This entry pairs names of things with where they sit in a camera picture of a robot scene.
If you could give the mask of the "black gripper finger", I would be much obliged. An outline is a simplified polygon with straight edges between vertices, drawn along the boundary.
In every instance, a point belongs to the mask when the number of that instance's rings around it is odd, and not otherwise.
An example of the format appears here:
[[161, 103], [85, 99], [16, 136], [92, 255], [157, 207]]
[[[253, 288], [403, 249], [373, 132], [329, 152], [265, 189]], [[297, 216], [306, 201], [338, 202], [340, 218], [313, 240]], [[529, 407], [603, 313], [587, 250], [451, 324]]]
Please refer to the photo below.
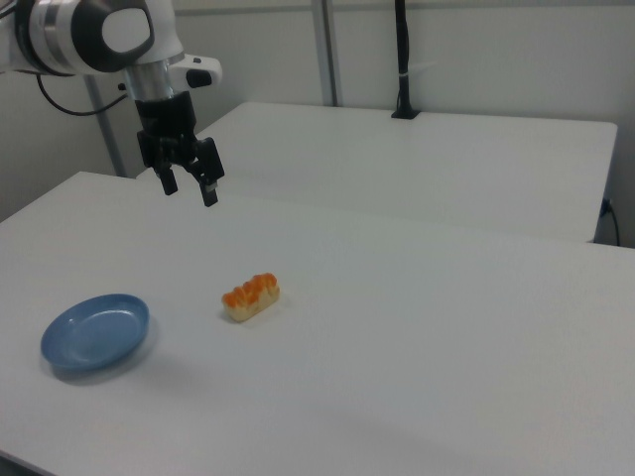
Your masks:
[[155, 167], [155, 174], [162, 184], [165, 195], [172, 195], [178, 191], [178, 185], [170, 163]]
[[189, 171], [198, 182], [204, 206], [211, 207], [218, 202], [217, 183], [225, 175], [224, 167], [212, 138], [198, 140], [192, 150]]

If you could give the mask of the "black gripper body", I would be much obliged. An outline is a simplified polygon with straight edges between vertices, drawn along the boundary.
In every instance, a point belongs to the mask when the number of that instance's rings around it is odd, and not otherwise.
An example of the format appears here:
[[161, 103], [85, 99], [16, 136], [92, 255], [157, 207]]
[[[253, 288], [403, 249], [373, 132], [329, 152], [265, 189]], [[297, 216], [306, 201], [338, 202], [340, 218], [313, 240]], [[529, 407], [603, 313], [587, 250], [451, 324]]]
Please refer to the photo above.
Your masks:
[[196, 156], [196, 118], [189, 92], [155, 101], [135, 101], [142, 130], [137, 138], [142, 159], [156, 174], [176, 164], [196, 174], [206, 171], [205, 159]]

